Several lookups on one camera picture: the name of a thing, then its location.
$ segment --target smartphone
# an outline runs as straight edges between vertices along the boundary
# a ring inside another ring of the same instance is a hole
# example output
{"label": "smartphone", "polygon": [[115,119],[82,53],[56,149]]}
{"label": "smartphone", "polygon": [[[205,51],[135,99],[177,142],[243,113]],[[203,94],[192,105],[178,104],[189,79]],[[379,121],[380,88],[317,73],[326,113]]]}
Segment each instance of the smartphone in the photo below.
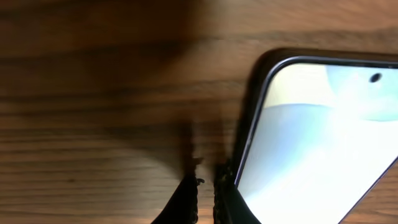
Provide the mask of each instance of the smartphone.
{"label": "smartphone", "polygon": [[339,223],[395,163],[397,62],[298,49],[260,59],[231,165],[260,223]]}

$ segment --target lit screen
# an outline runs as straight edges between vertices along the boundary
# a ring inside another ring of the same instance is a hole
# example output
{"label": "lit screen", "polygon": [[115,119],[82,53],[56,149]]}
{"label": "lit screen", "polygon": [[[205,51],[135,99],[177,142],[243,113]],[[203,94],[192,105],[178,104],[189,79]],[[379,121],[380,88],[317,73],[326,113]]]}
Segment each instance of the lit screen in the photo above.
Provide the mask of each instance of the lit screen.
{"label": "lit screen", "polygon": [[398,156],[398,72],[298,63],[266,99],[238,190],[261,223],[336,224]]}

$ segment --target wooden table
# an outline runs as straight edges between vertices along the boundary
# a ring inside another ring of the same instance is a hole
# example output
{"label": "wooden table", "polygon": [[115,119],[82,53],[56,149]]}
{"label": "wooden table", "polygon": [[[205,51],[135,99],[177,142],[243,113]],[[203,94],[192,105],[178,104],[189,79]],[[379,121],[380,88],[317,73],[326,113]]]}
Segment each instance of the wooden table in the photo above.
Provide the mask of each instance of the wooden table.
{"label": "wooden table", "polygon": [[[150,223],[192,125],[199,223],[276,47],[398,53],[396,0],[2,0],[0,223]],[[398,222],[398,167],[345,223]]]}

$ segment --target wood grain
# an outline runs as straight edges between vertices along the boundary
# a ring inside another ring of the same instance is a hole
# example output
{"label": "wood grain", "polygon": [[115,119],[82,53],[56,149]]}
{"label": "wood grain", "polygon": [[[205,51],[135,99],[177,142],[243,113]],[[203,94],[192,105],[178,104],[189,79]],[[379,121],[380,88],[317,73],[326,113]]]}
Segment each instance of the wood grain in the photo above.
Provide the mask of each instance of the wood grain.
{"label": "wood grain", "polygon": [[[276,47],[398,54],[395,0],[3,0],[0,222],[150,223],[194,130],[199,223],[256,59]],[[398,222],[398,167],[345,223]]]}

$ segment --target black phone frame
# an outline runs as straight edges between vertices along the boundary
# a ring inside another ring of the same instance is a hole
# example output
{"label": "black phone frame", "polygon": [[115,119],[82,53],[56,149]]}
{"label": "black phone frame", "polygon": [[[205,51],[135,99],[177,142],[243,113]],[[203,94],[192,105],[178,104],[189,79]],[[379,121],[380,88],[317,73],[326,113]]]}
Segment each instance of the black phone frame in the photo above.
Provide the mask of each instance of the black phone frame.
{"label": "black phone frame", "polygon": [[[276,49],[263,54],[256,62],[247,85],[243,101],[241,117],[236,131],[236,142],[231,158],[231,178],[238,187],[239,180],[246,162],[251,141],[256,131],[267,90],[272,78],[278,71],[295,63],[317,63],[326,65],[349,65],[372,68],[398,68],[398,55],[373,54],[362,52],[341,52],[333,50],[314,49]],[[367,192],[350,209],[357,206],[370,190],[379,182],[387,171],[397,162],[394,162],[375,180]]]}

